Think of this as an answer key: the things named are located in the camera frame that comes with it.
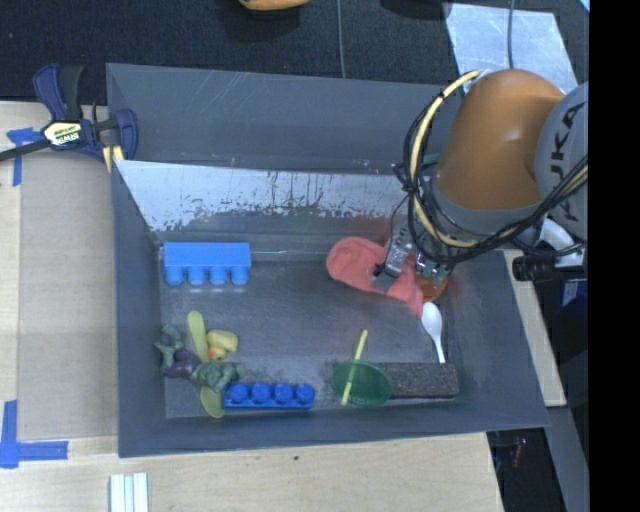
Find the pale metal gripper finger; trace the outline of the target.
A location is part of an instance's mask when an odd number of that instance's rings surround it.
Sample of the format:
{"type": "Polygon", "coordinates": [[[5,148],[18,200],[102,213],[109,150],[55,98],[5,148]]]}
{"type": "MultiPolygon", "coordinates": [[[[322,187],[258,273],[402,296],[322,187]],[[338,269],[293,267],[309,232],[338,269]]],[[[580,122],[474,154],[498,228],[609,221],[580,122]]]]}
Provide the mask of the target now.
{"type": "Polygon", "coordinates": [[[407,258],[404,247],[390,247],[381,263],[377,263],[373,271],[373,285],[376,289],[386,292],[400,277],[407,258]]]}

